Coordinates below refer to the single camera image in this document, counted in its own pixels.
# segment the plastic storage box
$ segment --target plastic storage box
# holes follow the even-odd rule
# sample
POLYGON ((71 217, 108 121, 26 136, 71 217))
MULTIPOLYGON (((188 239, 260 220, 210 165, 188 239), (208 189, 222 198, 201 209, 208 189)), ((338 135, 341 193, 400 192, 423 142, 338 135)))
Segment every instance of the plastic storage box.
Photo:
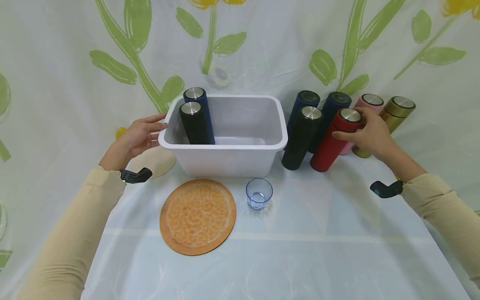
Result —
POLYGON ((280 101, 270 96, 209 95, 215 145, 190 145, 173 101, 158 141, 194 177, 265 177, 287 144, 280 101))

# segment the gold thermos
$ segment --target gold thermos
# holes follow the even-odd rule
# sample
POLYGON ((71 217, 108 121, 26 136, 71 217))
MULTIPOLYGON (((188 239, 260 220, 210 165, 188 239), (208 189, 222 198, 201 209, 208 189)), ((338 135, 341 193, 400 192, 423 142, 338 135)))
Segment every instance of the gold thermos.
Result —
MULTIPOLYGON (((382 117, 385 123, 387 123, 388 130, 392 133, 416 107, 415 102, 412 100, 402 96, 395 96, 385 104, 384 108, 380 110, 378 115, 382 117)), ((369 152, 360 149, 357 146, 353 147, 353 153, 363 158, 370 157, 371 155, 369 152)))

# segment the blue plastic cup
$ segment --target blue plastic cup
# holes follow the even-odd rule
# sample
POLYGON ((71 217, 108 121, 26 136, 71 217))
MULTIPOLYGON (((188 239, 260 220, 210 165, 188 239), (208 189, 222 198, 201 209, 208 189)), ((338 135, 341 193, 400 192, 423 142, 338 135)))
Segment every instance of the blue plastic cup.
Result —
POLYGON ((254 210, 262 210, 273 195, 272 185, 263 178, 254 178, 247 183, 248 205, 254 210))

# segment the table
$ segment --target table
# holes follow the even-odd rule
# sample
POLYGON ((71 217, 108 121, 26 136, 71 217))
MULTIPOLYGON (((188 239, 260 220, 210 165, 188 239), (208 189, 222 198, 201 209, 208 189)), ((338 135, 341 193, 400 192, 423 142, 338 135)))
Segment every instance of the table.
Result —
POLYGON ((246 203, 249 179, 215 179, 232 193, 237 220, 217 249, 200 256, 163 241, 159 213, 191 180, 178 164, 128 185, 112 211, 82 299, 396 300, 469 299, 424 223, 400 196, 380 199, 375 180, 396 179, 374 158, 350 153, 318 173, 276 156, 263 211, 246 203))

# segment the thermos bottle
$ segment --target thermos bottle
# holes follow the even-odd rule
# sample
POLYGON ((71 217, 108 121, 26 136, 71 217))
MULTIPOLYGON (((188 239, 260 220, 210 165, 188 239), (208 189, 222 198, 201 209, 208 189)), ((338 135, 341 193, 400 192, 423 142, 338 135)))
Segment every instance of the thermos bottle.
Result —
MULTIPOLYGON (((380 109, 382 109, 383 105, 384 100, 379 96, 374 94, 364 94, 360 96, 354 108, 370 108, 374 112, 378 113, 380 109)), ((343 148, 342 152, 340 152, 340 155, 347 154, 352 147, 353 143, 348 142, 345 148, 343 148)))
POLYGON ((330 126, 330 123, 332 122, 338 110, 349 107, 351 103, 352 98, 342 92, 332 92, 328 94, 324 107, 322 108, 324 119, 320 122, 317 133, 310 144, 308 149, 310 153, 315 153, 315 149, 325 136, 325 132, 327 131, 328 126, 330 126))
POLYGON ((215 136, 213 134, 212 119, 210 118, 210 108, 208 107, 207 93, 201 87, 191 87, 183 93, 185 102, 198 102, 202 106, 205 114, 208 129, 209 144, 215 145, 215 136))
MULTIPOLYGON (((388 130, 392 133, 397 127, 413 112, 417 106, 415 103, 405 97, 395 96, 392 97, 384 108, 380 110, 378 115, 387 123, 388 130)), ((353 147, 353 153, 356 155, 367 158, 371 154, 368 151, 353 147)))
POLYGON ((282 158, 285 168, 296 170, 300 167, 322 118, 322 112, 311 106, 305 106, 297 114, 282 158))
POLYGON ((290 131, 293 127, 293 123, 297 119, 302 108, 305 106, 312 106, 316 108, 320 103, 320 96, 311 91, 301 91, 297 94, 297 99, 295 99, 295 104, 292 108, 292 113, 287 123, 287 132, 290 135, 290 131))
POLYGON ((310 160, 310 166, 315 171, 327 171, 347 144, 346 141, 334 138, 332 132, 356 132, 361 126, 361 119, 361 114, 352 108, 343 108, 338 111, 310 160))
POLYGON ((198 102, 187 102, 179 108, 181 122, 191 145, 208 145, 208 126, 205 110, 198 102))

